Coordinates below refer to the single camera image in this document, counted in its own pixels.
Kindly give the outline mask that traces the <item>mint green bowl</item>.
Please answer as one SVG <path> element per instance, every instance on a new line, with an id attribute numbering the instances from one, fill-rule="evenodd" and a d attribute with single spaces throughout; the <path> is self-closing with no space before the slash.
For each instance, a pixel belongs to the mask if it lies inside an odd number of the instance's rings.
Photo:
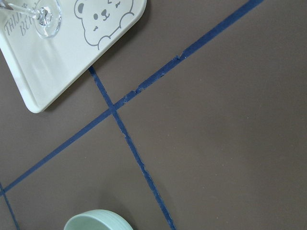
<path id="1" fill-rule="evenodd" d="M 70 218 L 64 230 L 133 230 L 133 228 L 117 213 L 96 209 Z"/>

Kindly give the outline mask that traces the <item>cream bear tray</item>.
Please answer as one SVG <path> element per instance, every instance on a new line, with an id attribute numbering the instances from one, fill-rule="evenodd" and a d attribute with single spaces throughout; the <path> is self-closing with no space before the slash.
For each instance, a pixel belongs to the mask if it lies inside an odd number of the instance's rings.
<path id="1" fill-rule="evenodd" d="M 34 9 L 56 6 L 58 32 L 43 38 L 35 19 L 0 11 L 0 48 L 22 99 L 32 113 L 44 111 L 143 15 L 144 0 L 16 0 Z"/>

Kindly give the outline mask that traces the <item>clear wine glass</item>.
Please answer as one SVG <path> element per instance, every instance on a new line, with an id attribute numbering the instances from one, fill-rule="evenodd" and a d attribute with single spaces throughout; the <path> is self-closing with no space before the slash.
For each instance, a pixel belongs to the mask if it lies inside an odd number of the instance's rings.
<path id="1" fill-rule="evenodd" d="M 39 0 L 33 8 L 18 6 L 11 0 L 1 0 L 0 9 L 29 16 L 42 38 L 54 37 L 60 28 L 61 8 L 57 0 Z"/>

